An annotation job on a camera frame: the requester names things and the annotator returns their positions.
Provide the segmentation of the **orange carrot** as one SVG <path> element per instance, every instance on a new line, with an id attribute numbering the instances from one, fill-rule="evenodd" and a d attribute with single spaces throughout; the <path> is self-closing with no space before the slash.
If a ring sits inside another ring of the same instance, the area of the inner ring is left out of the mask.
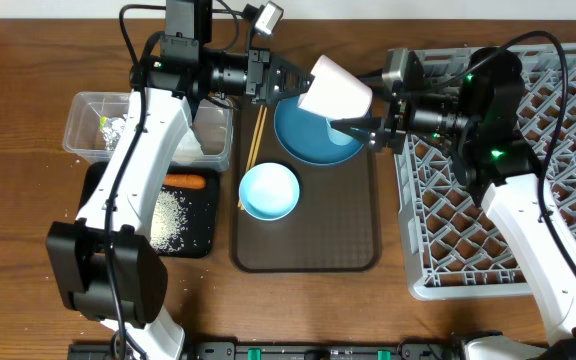
<path id="1" fill-rule="evenodd" d="M 168 174 L 163 182 L 164 186 L 200 190 L 206 186 L 206 179 L 196 174 Z"/>

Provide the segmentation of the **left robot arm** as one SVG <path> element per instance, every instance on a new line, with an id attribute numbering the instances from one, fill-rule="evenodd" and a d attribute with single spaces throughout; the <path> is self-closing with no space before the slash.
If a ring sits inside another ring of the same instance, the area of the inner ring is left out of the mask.
<path id="1" fill-rule="evenodd" d="M 169 1 L 165 27 L 131 50 L 123 133 L 71 223 L 52 224 L 46 248 L 64 306 L 113 330 L 100 358 L 178 359 L 185 333 L 164 305 L 165 265 L 149 242 L 173 155 L 201 101 L 244 96 L 273 105 L 305 93 L 307 71 L 268 49 L 215 49 L 213 5 Z"/>

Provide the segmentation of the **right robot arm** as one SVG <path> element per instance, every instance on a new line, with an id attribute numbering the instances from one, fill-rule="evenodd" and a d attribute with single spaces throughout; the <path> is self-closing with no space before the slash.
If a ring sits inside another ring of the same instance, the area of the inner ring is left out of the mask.
<path id="1" fill-rule="evenodd" d="M 381 76 L 385 115 L 332 124 L 372 150 L 401 152 L 409 134 L 445 146 L 458 182 L 500 231 L 533 293 L 546 347 L 481 332 L 456 338 L 449 359 L 576 359 L 576 239 L 547 183 L 548 160 L 516 126 L 521 72 L 509 45 L 479 49 L 455 76 L 459 95 L 450 98 L 425 82 L 414 52 L 393 50 Z"/>

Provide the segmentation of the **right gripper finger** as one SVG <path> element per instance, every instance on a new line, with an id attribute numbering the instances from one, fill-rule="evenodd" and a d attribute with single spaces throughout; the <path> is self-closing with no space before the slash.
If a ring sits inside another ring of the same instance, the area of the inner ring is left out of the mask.
<path id="1" fill-rule="evenodd" d="M 359 80 L 370 88 L 375 98 L 380 100 L 393 99 L 392 92 L 386 88 L 381 75 L 368 74 L 367 76 L 359 77 Z"/>
<path id="2" fill-rule="evenodd" d="M 360 117 L 333 120 L 331 127 L 348 135 L 363 145 L 382 145 L 382 119 L 379 117 Z"/>

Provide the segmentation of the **light blue plastic cup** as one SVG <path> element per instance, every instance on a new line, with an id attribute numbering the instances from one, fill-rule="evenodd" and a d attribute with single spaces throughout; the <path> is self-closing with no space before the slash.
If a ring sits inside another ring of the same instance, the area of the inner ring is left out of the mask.
<path id="1" fill-rule="evenodd" d="M 332 127 L 332 123 L 334 122 L 334 119 L 327 118 L 326 122 L 327 122 L 328 138 L 333 144 L 335 144 L 337 146 L 346 146 L 346 145 L 348 145 L 354 141 L 354 139 L 351 136 L 346 135 L 346 134 L 344 134 L 338 130 L 335 130 Z"/>

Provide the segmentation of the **clear plastic bin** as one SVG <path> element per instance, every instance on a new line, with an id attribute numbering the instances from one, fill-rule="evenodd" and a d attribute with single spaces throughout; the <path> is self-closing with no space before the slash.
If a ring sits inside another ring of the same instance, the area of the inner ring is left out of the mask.
<path id="1" fill-rule="evenodd" d="M 102 116 L 124 117 L 129 108 L 128 93 L 80 92 L 75 95 L 64 133 L 63 148 L 90 163 L 108 161 L 112 152 L 105 149 L 99 131 Z M 223 172 L 229 168 L 232 144 L 233 110 L 221 108 L 207 100 L 200 103 L 191 129 L 199 140 L 204 155 L 192 163 L 175 166 L 209 168 Z"/>

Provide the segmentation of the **grey plastic dishwasher rack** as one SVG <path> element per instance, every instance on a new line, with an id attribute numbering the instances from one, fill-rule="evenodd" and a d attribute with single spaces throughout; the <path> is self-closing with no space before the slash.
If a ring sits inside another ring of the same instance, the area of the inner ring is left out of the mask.
<path id="1" fill-rule="evenodd" d="M 561 100 L 561 73 L 551 45 L 512 47 L 523 63 L 517 127 L 544 156 Z M 568 105 L 547 179 L 576 239 L 576 43 L 564 46 Z M 408 288 L 421 301 L 522 296 L 530 290 L 500 232 L 451 172 L 450 160 L 415 135 L 394 158 L 399 225 Z"/>

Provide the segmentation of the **foil and yellow snack wrapper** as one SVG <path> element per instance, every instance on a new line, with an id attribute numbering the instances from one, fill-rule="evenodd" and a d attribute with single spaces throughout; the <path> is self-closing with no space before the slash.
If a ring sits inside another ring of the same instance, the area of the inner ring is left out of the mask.
<path id="1" fill-rule="evenodd" d="M 113 151 L 121 138 L 126 119 L 124 117 L 102 116 L 99 122 L 99 131 L 107 151 Z"/>

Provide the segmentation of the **white napkin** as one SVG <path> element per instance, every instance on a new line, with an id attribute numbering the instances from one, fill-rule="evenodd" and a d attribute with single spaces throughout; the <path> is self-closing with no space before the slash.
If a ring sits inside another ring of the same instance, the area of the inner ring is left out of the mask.
<path id="1" fill-rule="evenodd" d="M 194 131 L 189 129 L 182 136 L 172 157 L 175 163 L 192 163 L 204 155 L 201 144 Z"/>

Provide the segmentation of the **dark brown serving tray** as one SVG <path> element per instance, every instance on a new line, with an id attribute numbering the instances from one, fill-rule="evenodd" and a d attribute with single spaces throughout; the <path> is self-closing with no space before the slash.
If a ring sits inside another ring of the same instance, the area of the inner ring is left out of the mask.
<path id="1" fill-rule="evenodd" d="M 230 254 L 248 273 L 362 272 L 380 258 L 381 236 L 374 155 L 360 148 L 337 164 L 315 165 L 290 154 L 277 138 L 276 119 L 292 112 L 287 125 L 326 129 L 325 120 L 286 99 L 267 111 L 257 160 L 286 166 L 297 177 L 296 207 L 275 221 L 230 209 Z"/>

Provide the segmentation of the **black plastic tray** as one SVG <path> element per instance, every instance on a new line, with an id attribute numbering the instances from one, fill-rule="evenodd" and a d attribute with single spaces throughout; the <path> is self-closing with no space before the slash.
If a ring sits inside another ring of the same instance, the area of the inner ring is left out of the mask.
<path id="1" fill-rule="evenodd" d="M 206 179 L 206 186 L 200 190 L 191 190 L 162 186 L 162 190 L 178 191 L 186 198 L 188 206 L 188 230 L 184 233 L 185 247 L 173 254 L 158 254 L 160 256 L 178 258 L 202 258 L 211 251 L 217 216 L 220 178 L 211 169 L 171 167 L 168 174 L 196 174 Z"/>

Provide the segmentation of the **light blue bowl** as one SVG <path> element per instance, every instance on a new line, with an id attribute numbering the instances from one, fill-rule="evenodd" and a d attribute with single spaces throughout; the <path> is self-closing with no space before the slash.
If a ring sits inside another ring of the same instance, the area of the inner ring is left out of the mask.
<path id="1" fill-rule="evenodd" d="M 244 211 L 250 216 L 275 221 L 295 209 L 300 198 L 300 184 L 288 167 L 262 163 L 243 176 L 238 195 Z"/>

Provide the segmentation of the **pile of white rice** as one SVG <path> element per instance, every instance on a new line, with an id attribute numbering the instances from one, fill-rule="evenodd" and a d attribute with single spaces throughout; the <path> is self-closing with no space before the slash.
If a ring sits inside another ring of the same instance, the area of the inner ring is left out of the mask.
<path id="1" fill-rule="evenodd" d="M 173 254 L 184 249 L 188 230 L 188 206 L 181 192 L 162 190 L 152 219 L 150 245 L 159 254 Z"/>

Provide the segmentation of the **pink plastic cup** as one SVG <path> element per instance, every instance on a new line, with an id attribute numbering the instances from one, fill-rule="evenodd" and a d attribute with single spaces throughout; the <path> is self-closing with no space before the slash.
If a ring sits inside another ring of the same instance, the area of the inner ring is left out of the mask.
<path id="1" fill-rule="evenodd" d="M 373 92 L 354 75 L 325 55 L 321 55 L 311 75 L 308 91 L 298 98 L 299 109 L 332 119 L 359 118 L 367 114 Z"/>

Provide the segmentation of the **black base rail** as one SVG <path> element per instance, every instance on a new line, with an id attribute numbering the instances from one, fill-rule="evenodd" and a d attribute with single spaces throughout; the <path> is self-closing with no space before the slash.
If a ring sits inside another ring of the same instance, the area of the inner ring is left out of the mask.
<path id="1" fill-rule="evenodd" d="M 189 360 L 413 360 L 465 359 L 462 350 L 438 343 L 406 342 L 390 346 L 235 344 L 186 345 L 179 359 Z"/>

